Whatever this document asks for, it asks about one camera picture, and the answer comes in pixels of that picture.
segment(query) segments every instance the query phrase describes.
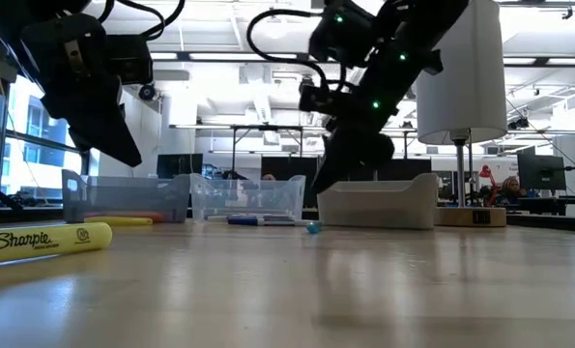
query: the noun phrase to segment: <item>yellow highlighter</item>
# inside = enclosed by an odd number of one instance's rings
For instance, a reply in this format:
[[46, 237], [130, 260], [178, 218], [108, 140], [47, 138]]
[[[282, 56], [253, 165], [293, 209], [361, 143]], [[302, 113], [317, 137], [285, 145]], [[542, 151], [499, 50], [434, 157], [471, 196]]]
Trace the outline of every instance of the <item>yellow highlighter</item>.
[[106, 223], [0, 229], [0, 262], [98, 250], [111, 244]]
[[148, 217], [86, 217], [85, 223], [104, 222], [109, 226], [149, 226], [154, 223]]

